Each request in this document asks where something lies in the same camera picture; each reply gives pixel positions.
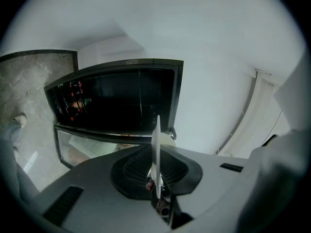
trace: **gray tile floor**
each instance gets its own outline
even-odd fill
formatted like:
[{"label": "gray tile floor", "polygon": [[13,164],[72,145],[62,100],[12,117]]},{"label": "gray tile floor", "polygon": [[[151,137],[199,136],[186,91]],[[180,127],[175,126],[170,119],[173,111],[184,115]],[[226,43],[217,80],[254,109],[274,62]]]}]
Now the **gray tile floor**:
[{"label": "gray tile floor", "polygon": [[55,118],[43,87],[72,72],[71,54],[32,54],[0,63],[0,130],[19,113],[26,114],[28,123],[16,144],[17,163],[39,191],[68,171],[57,157]]}]

